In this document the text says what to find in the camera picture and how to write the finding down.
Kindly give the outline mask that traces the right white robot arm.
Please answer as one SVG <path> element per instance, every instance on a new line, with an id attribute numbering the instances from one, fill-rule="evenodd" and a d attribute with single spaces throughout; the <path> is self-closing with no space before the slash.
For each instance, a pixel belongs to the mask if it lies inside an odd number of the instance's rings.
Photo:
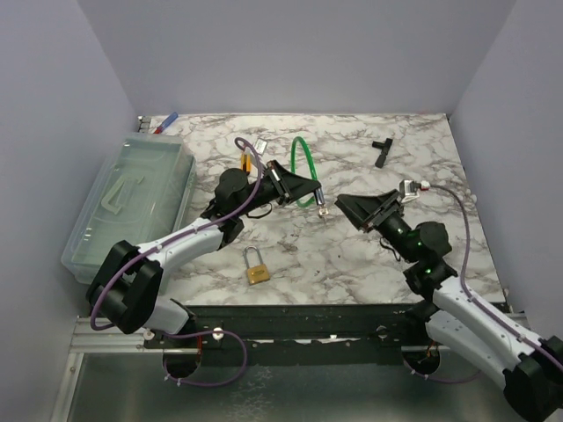
<path id="1" fill-rule="evenodd" d="M 447 346 L 488 376 L 526 421 L 545 421 L 562 406 L 562 340 L 543 338 L 484 300 L 445 261 L 452 250 L 440 222 L 410 227 L 397 190 L 379 196 L 341 194 L 338 209 L 365 233 L 377 231 L 409 263 L 404 276 L 422 297 L 405 322 L 417 345 Z"/>

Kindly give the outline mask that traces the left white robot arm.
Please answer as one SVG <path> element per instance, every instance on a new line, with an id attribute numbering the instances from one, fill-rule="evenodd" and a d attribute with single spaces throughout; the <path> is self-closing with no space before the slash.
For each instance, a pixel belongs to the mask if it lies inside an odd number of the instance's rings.
<path id="1" fill-rule="evenodd" d="M 133 245 L 123 240 L 110 249 L 86 294 L 91 318 L 103 316 L 124 334 L 160 331 L 174 346 L 188 346 L 195 334 L 192 314 L 160 297 L 162 283 L 194 259 L 231 244 L 244 227 L 243 216 L 272 202 L 290 204 L 320 187 L 275 160 L 255 182 L 240 169 L 224 171 L 214 198 L 193 223 L 155 241 Z"/>

